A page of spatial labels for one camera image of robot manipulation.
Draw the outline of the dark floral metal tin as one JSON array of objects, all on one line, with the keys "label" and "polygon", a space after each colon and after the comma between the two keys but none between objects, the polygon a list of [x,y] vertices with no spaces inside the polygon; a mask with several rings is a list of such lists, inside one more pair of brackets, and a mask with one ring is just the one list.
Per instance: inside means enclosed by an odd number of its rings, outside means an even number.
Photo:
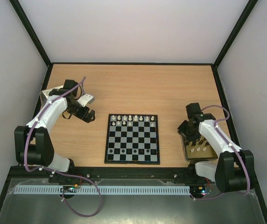
[{"label": "dark floral metal tin", "polygon": [[183,147],[183,154],[186,161],[211,161],[218,158],[216,152],[208,142],[208,140],[201,135],[200,141],[189,142],[181,135],[181,142]]}]

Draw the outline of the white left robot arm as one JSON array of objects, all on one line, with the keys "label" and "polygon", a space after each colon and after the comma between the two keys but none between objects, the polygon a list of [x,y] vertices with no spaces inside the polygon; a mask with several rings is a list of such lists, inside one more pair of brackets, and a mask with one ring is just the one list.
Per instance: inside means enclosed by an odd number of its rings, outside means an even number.
[{"label": "white left robot arm", "polygon": [[87,106],[94,97],[84,91],[84,80],[65,80],[60,88],[47,91],[44,105],[38,114],[25,126],[14,130],[15,156],[28,172],[47,170],[52,173],[67,173],[73,160],[55,153],[50,131],[65,112],[86,123],[95,120],[95,111]]}]

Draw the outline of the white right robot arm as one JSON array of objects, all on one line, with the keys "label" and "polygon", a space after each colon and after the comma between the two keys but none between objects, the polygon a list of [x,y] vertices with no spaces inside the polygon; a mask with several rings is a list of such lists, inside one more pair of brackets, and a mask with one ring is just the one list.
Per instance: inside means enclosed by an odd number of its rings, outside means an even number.
[{"label": "white right robot arm", "polygon": [[243,150],[221,129],[211,113],[199,103],[186,106],[187,120],[178,127],[185,160],[190,163],[188,179],[203,178],[216,184],[221,193],[249,194],[254,184],[254,156]]}]

